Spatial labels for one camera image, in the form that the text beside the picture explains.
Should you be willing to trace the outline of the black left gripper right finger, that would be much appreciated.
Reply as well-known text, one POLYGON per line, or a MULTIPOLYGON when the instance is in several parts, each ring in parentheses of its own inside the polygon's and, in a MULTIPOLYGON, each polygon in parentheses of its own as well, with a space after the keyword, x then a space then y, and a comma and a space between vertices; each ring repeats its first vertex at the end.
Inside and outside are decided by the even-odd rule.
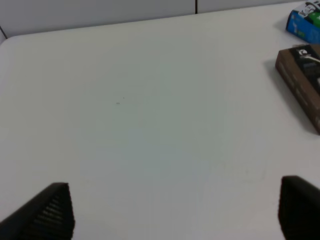
POLYGON ((283 176, 278 221, 286 240, 318 240, 320 189, 299 176, 283 176))

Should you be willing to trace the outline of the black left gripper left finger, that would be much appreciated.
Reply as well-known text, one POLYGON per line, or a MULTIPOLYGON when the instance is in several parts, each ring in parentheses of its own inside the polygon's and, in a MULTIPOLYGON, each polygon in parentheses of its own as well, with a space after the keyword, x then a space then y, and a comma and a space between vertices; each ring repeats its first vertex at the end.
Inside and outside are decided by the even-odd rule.
POLYGON ((0 238, 71 240, 75 225, 69 184, 54 182, 0 222, 0 238))

